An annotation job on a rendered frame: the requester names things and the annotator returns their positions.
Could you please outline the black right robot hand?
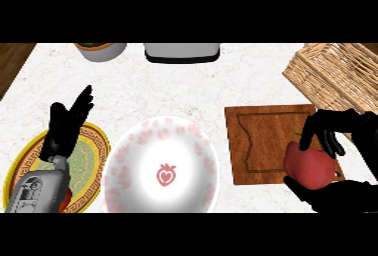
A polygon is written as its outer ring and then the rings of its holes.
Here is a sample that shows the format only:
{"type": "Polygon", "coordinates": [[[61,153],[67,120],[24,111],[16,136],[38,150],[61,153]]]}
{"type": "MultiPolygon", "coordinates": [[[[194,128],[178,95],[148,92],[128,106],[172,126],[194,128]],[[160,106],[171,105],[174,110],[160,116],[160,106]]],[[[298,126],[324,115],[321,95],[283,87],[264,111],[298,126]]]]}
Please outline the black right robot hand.
{"type": "MultiPolygon", "coordinates": [[[[378,115],[373,112],[358,114],[352,109],[318,109],[305,119],[299,150],[305,151],[311,140],[317,139],[323,151],[333,160],[334,155],[343,156],[345,151],[334,138],[336,132],[351,134],[352,144],[378,180],[378,115]]],[[[309,190],[286,174],[283,183],[317,213],[378,212],[378,185],[367,181],[342,180],[330,182],[317,190],[309,190]]]]}

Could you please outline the wicker basket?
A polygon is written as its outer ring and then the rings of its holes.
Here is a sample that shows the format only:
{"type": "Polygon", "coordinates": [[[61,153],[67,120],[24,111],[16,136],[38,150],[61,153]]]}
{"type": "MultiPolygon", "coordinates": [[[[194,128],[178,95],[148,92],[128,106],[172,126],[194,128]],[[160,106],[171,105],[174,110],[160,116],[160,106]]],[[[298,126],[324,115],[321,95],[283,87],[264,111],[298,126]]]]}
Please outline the wicker basket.
{"type": "Polygon", "coordinates": [[[360,43],[306,43],[281,74],[317,109],[378,115],[378,55],[360,43]]]}

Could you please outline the red object on plate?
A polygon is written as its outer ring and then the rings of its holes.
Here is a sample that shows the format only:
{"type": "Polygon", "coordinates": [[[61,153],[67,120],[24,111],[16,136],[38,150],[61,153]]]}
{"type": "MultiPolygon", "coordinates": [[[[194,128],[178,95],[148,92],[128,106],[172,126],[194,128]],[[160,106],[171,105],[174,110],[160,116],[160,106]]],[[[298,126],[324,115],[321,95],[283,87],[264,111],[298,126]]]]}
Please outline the red object on plate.
{"type": "Polygon", "coordinates": [[[58,212],[63,212],[69,202],[70,202],[70,197],[72,197],[72,191],[70,189],[67,188],[66,190],[66,193],[64,193],[64,198],[63,198],[63,201],[60,203],[60,206],[58,206],[58,212]]]}

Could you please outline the white bowl with pink print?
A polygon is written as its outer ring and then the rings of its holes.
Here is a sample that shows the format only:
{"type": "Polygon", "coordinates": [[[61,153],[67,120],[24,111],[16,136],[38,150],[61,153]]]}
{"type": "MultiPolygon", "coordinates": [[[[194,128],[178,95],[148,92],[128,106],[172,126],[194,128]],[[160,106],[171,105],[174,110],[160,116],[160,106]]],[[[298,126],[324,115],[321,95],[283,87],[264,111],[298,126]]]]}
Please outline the white bowl with pink print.
{"type": "Polygon", "coordinates": [[[176,116],[137,123],[106,159],[100,193],[106,213],[207,212],[218,193],[218,159],[200,127],[176,116]]]}

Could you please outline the yellow patterned plate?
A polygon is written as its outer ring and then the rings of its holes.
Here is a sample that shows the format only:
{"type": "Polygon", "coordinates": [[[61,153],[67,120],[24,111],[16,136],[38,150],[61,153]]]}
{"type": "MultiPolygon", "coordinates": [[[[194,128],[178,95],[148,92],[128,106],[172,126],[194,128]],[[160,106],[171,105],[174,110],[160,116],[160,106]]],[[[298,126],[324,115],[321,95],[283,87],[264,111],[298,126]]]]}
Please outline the yellow patterned plate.
{"type": "MultiPolygon", "coordinates": [[[[52,168],[52,164],[38,158],[45,134],[47,132],[42,131],[29,141],[10,165],[2,185],[2,207],[7,207],[13,188],[23,174],[27,171],[52,168]]],[[[97,197],[109,151],[110,145],[103,131],[94,124],[85,122],[73,152],[67,158],[72,197],[64,213],[80,213],[97,197]]]]}

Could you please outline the brown wooden cutting board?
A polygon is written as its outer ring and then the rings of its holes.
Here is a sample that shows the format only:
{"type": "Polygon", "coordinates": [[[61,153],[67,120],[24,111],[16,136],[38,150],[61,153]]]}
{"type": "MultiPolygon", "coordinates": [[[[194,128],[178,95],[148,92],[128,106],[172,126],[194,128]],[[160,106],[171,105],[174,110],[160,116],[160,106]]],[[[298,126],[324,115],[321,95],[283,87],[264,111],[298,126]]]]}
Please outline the brown wooden cutting board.
{"type": "Polygon", "coordinates": [[[280,184],[286,145],[299,141],[311,104],[224,108],[234,185],[280,184]]]}

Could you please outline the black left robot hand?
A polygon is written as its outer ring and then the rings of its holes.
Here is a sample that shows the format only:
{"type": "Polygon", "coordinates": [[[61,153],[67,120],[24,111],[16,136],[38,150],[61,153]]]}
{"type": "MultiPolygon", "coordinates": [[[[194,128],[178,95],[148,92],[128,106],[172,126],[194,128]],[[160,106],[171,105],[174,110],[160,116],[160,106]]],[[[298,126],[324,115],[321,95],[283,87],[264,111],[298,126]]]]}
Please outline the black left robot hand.
{"type": "Polygon", "coordinates": [[[70,156],[79,129],[94,106],[91,100],[91,86],[86,86],[75,99],[70,109],[66,109],[60,102],[54,102],[49,105],[48,131],[39,152],[42,161],[49,162],[55,155],[64,158],[70,156]]]}

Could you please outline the grey and black appliance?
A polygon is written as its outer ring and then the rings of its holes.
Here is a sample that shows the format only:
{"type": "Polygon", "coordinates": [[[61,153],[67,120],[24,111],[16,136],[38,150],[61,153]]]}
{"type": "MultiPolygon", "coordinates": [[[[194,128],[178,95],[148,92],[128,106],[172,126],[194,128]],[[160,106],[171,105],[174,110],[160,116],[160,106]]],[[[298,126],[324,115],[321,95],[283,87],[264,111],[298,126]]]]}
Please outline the grey and black appliance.
{"type": "Polygon", "coordinates": [[[148,62],[163,64],[194,64],[212,62],[219,56],[218,43],[144,43],[148,62]]]}

